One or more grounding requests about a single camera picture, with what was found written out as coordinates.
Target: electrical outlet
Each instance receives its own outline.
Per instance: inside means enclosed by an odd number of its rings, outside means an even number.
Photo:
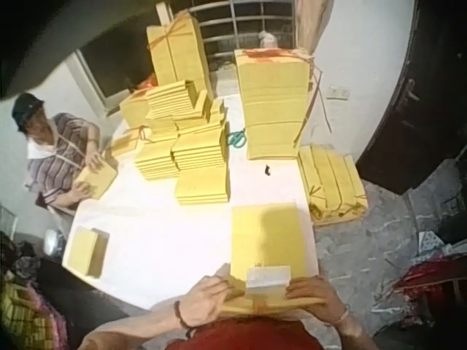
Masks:
[[[350,89],[344,86],[329,85],[326,93],[328,100],[343,100],[346,101],[350,97]]]

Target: white wall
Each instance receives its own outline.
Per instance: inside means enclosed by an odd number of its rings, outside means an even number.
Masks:
[[[45,101],[48,117],[68,112],[100,123],[64,63],[31,92]],[[19,216],[18,232],[41,238],[46,229],[56,226],[48,211],[34,205],[36,195],[23,189],[26,140],[23,134],[17,132],[11,118],[13,101],[11,98],[0,102],[0,202]]]
[[[414,0],[335,0],[315,63],[323,71],[323,98],[329,85],[338,85],[350,89],[350,99],[324,100],[332,133],[318,99],[303,144],[332,144],[355,160],[361,156],[401,73],[413,6]]]

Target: hat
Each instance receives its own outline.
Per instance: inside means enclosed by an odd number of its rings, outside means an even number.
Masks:
[[[42,107],[44,101],[39,100],[30,93],[22,93],[16,98],[13,105],[12,117],[19,128],[31,119],[31,117]]]

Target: floor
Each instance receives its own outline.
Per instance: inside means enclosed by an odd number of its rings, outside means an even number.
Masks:
[[[374,334],[404,317],[402,297],[388,297],[391,285],[404,274],[411,258],[417,254],[417,232],[436,230],[444,216],[454,214],[455,209],[447,201],[458,194],[460,183],[453,161],[447,161],[420,187],[404,196],[370,183],[365,183],[365,188],[371,204],[365,217],[355,222],[316,227],[315,238],[321,273],[328,277],[367,331]],[[86,329],[126,315],[144,313],[91,289],[55,289],[48,296],[58,298],[59,310],[73,314],[75,324]],[[325,349],[340,349],[332,329],[311,317],[303,322]],[[183,338],[183,333],[165,335],[145,347],[164,349],[173,338]]]

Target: table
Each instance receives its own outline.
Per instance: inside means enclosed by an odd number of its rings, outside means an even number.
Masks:
[[[239,95],[224,98],[231,131],[244,127]],[[121,125],[115,135],[126,129]],[[179,206],[176,179],[147,182],[134,166],[134,153],[119,157],[119,174],[99,200],[83,201],[69,242],[78,227],[109,234],[99,279],[74,275],[96,289],[143,309],[184,295],[202,276],[214,274],[231,258],[234,206],[295,203],[300,211],[310,275],[318,273],[312,221],[295,160],[247,160],[246,147],[229,149],[229,203]],[[270,176],[265,175],[266,165]],[[63,261],[68,260],[67,244]]]

